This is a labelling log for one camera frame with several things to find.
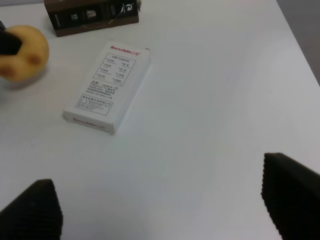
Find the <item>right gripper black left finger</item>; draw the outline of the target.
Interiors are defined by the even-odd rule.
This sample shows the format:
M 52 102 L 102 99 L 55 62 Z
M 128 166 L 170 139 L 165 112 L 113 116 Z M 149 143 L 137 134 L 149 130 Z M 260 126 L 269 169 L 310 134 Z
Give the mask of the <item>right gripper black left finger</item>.
M 52 179 L 39 179 L 0 211 L 2 240 L 59 240 L 63 212 Z

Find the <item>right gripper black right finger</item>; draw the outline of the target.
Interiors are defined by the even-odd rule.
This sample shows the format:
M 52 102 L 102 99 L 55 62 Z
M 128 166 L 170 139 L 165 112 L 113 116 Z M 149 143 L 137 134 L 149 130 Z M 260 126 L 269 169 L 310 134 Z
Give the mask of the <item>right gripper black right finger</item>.
M 265 153 L 261 197 L 284 240 L 320 238 L 320 175 L 283 153 Z

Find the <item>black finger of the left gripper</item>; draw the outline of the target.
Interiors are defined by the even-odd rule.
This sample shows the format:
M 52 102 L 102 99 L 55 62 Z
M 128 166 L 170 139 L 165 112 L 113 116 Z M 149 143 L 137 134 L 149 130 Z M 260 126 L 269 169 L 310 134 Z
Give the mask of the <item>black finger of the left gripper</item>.
M 22 41 L 12 33 L 6 31 L 6 27 L 0 21 L 0 54 L 16 55 L 21 48 Z

